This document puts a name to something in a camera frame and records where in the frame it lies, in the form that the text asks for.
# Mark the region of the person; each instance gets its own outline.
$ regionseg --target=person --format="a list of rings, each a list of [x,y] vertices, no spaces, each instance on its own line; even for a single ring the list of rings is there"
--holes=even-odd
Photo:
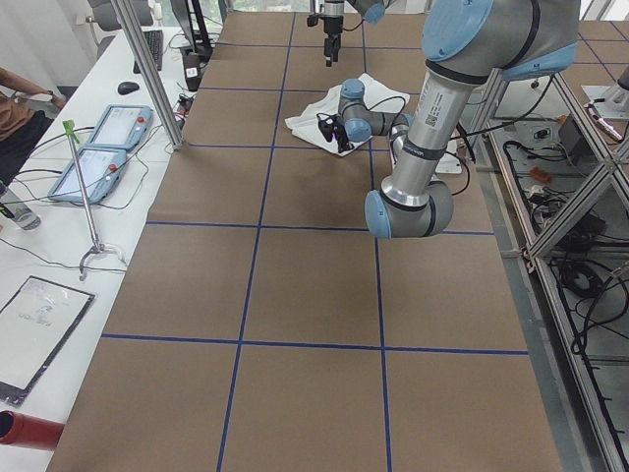
[[[0,67],[0,86],[28,94],[46,93],[61,110],[66,102],[19,75]],[[9,185],[29,158],[52,120],[43,111],[33,111],[0,91],[0,181]]]

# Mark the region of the white table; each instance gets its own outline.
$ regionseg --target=white table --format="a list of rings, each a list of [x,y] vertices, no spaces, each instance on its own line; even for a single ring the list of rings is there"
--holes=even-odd
[[[159,73],[169,100],[174,104],[180,92],[190,95],[185,89],[181,55],[177,49],[168,48],[168,42],[179,31],[176,28],[164,29],[162,71]],[[173,46],[184,41],[175,37]],[[81,86],[72,96],[66,107],[50,127],[42,141],[63,133],[62,122],[72,119],[75,127],[94,126],[107,105],[112,103],[152,106],[150,96],[141,75],[133,74],[133,54],[123,33],[119,33],[108,49],[94,65]],[[140,84],[138,91],[121,96],[117,93],[118,84],[133,81]],[[153,113],[151,128],[160,124]],[[79,134],[82,143],[87,133]],[[109,209],[100,206],[92,208],[94,222],[100,240],[115,244],[124,251],[127,261],[131,259],[138,243],[146,214],[168,165],[172,147],[163,128],[140,151],[140,158],[148,166],[138,194],[125,209]],[[45,168],[63,170],[71,160],[66,138],[38,150],[27,162],[23,170]],[[132,159],[127,165],[118,186],[103,203],[112,207],[126,204],[137,189],[144,173],[144,167]],[[19,176],[37,197],[45,197],[57,175],[50,173],[27,173]],[[11,189],[23,200],[32,197],[18,182]],[[2,218],[0,231],[3,239],[39,254],[49,261],[68,266],[78,266],[82,255],[92,246],[85,210],[69,204],[32,202],[28,205],[42,219],[41,225],[33,231],[23,231],[13,222]],[[89,365],[103,326],[118,293],[124,275],[116,272],[89,271],[86,280],[79,280],[77,269],[69,270],[46,265],[24,251],[13,249],[0,242],[2,273],[0,275],[0,306],[4,305],[30,276],[49,279],[70,287],[75,287],[95,295],[95,299],[83,320],[69,337],[48,370],[41,376],[23,405],[17,410],[24,414],[38,416],[65,423],[75,402],[79,388]],[[89,266],[124,268],[116,256],[108,254],[90,257]],[[11,410],[6,403],[0,409]],[[0,445],[0,472],[39,472],[48,465],[52,452]]]

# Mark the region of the chair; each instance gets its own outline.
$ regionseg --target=chair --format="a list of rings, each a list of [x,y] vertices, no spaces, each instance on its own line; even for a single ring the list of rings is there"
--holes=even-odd
[[[115,36],[105,36],[100,41],[96,40],[96,35],[94,33],[93,24],[97,23],[98,26],[103,31],[115,31],[121,28],[118,23],[118,19],[116,18],[116,12],[114,7],[111,5],[111,1],[109,0],[87,0],[89,6],[93,11],[92,21],[89,22],[89,26],[91,27],[91,34],[94,37],[94,42],[98,46],[98,51],[96,53],[97,57],[100,57],[101,54],[105,51],[107,46],[111,43]],[[138,19],[140,20],[140,25],[143,27],[150,27],[153,24],[153,17],[150,13],[150,7],[148,6],[148,2],[146,0],[132,0],[132,5],[136,14],[138,15]]]

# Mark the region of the label sticker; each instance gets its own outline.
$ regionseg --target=label sticker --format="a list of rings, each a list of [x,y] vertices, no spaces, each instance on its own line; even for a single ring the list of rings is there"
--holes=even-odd
[[[429,83],[426,83],[422,91],[421,105],[416,119],[422,125],[430,126],[437,131],[443,126],[454,95],[435,84],[432,85],[433,87],[430,87]]]

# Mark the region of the computer mouse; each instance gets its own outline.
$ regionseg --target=computer mouse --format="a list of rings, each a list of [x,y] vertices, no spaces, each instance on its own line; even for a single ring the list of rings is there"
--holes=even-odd
[[[136,91],[138,89],[140,89],[140,84],[135,82],[121,82],[118,86],[118,93],[126,95],[127,93],[131,93],[132,91]]]

